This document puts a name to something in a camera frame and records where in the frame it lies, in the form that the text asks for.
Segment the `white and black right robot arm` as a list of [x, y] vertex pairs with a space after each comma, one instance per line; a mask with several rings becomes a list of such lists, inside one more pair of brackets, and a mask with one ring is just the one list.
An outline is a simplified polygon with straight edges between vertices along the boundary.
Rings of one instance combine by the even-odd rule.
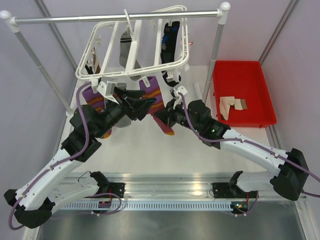
[[155, 113], [165, 125], [179, 124], [192, 130], [207, 146], [237, 154], [264, 168], [261, 172], [233, 174], [228, 192], [235, 198], [251, 191], [274, 190], [281, 197], [296, 201], [308, 178], [308, 165], [304, 154], [292, 148], [290, 151], [260, 144], [241, 135], [235, 129], [212, 118], [211, 110], [201, 101], [193, 100], [187, 107], [167, 103]]

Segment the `white plastic clip hanger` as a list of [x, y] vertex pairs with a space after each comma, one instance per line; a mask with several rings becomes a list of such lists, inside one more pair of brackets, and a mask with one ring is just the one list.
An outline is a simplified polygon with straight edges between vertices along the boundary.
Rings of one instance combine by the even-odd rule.
[[[142, 24], [143, 17], [139, 16], [137, 20], [135, 20], [134, 27], [132, 27], [131, 22], [134, 20], [132, 16], [129, 16], [128, 12], [124, 10], [125, 20], [113, 20], [113, 21], [101, 21], [97, 23], [90, 34], [88, 43], [84, 49], [83, 55], [80, 59], [79, 65], [75, 71], [75, 76], [78, 80], [86, 81], [90, 78], [100, 78], [100, 77], [109, 77], [112, 79], [118, 79], [122, 77], [132, 77], [132, 76], [145, 76], [147, 74], [152, 74], [160, 71], [167, 71], [168, 76], [170, 78], [174, 77], [174, 74], [178, 74], [181, 69], [184, 68], [184, 65], [187, 61], [186, 53], [188, 52], [188, 42], [189, 42], [189, 31], [187, 24], [187, 17], [183, 16], [183, 14], [187, 13], [187, 8], [184, 5], [175, 5], [163, 9], [159, 9], [153, 11], [156, 14], [155, 17], [151, 18], [151, 26], [154, 28], [155, 24], [153, 23], [155, 19], [158, 19], [157, 24], [157, 33], [156, 33], [156, 42], [154, 49], [154, 63], [151, 66], [142, 67], [134, 69], [135, 62], [137, 60], [137, 54], [140, 46], [141, 34], [142, 34]], [[167, 19], [168, 24], [172, 24], [172, 19], [181, 19], [181, 42], [180, 42], [180, 57], [177, 60], [174, 60], [170, 63], [162, 64], [161, 60], [161, 45], [164, 34], [162, 33], [163, 20]], [[111, 60], [112, 52], [116, 43], [117, 32], [120, 29], [120, 24], [127, 23], [127, 28], [130, 30], [132, 42], [128, 54], [127, 64], [123, 71], [114, 71], [114, 72], [106, 72], [106, 69]], [[106, 49], [106, 53], [104, 56], [103, 63], [100, 67], [99, 74], [84, 74], [85, 65], [87, 60], [89, 59], [90, 54], [92, 53], [93, 47], [99, 46], [100, 36], [98, 35], [98, 31], [101, 28], [109, 26], [112, 29], [111, 37]]]

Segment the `grey sock with black stripes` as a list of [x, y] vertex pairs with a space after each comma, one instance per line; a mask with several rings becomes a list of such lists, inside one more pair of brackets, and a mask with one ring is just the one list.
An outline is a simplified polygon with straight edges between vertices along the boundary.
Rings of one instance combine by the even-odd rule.
[[[116, 86], [120, 90], [126, 90], [127, 84], [125, 82], [119, 82]], [[130, 126], [132, 120], [127, 116], [125, 112], [123, 112], [122, 117], [118, 120], [118, 122], [114, 125], [116, 128], [126, 128]]]

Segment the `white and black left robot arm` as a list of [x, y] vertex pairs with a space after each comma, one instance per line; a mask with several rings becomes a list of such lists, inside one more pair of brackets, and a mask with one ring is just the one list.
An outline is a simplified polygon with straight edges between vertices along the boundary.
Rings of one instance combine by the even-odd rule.
[[73, 131], [55, 156], [26, 185], [4, 193], [6, 202], [12, 206], [11, 219], [15, 218], [22, 227], [34, 229], [73, 201], [113, 195], [110, 182], [100, 171], [91, 172], [89, 178], [78, 180], [72, 186], [58, 188], [58, 185], [102, 146], [98, 140], [119, 120], [127, 116], [133, 121], [141, 121], [156, 102], [154, 97], [145, 97], [143, 90], [116, 88], [114, 93], [119, 103], [114, 103], [105, 112], [97, 112], [89, 104], [79, 104], [69, 121]]

